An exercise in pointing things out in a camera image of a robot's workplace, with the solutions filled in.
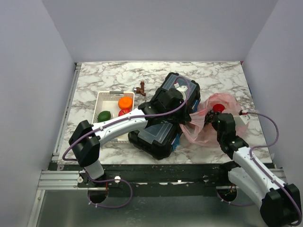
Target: plastic bag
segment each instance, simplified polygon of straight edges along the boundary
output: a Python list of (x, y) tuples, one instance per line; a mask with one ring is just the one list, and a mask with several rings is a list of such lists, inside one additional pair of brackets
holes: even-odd
[[(217, 132), (211, 124), (204, 126), (206, 114), (212, 110), (216, 104), (222, 104), (225, 107), (223, 113), (231, 113), (239, 115), (241, 106), (234, 96), (226, 93), (215, 93), (210, 96), (204, 103), (198, 105), (198, 111), (190, 114), (191, 122), (187, 125), (180, 124), (181, 130), (190, 143), (199, 144), (206, 147), (216, 147), (219, 145), (217, 141)], [(242, 137), (248, 128), (248, 124), (244, 126), (236, 126), (237, 135)]]

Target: orange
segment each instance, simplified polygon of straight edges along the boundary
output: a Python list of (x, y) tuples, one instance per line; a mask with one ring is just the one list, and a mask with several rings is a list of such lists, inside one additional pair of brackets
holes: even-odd
[(123, 110), (123, 109), (132, 109), (133, 100), (130, 97), (120, 98), (120, 100), (118, 101), (118, 106), (121, 110)]

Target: brown toy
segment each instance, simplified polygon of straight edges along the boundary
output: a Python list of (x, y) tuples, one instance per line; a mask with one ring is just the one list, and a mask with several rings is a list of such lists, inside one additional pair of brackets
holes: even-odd
[(144, 81), (141, 81), (140, 85), (141, 87), (134, 87), (134, 92), (136, 94), (141, 94), (143, 96), (146, 96), (146, 93), (144, 93)]

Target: red bottle cap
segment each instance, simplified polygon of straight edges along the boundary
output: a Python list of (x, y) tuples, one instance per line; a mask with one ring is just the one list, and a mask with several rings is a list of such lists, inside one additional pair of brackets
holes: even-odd
[(216, 112), (222, 113), (223, 110), (225, 110), (225, 107), (224, 107), (224, 105), (222, 105), (222, 104), (216, 104), (216, 105), (213, 106), (213, 111), (214, 111), (215, 113), (216, 113)]

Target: green lime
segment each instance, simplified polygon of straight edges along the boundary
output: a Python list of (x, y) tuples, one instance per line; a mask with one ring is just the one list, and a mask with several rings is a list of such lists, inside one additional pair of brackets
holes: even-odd
[(101, 113), (99, 113), (98, 115), (98, 122), (105, 122), (110, 120), (111, 114), (110, 111), (102, 111)]

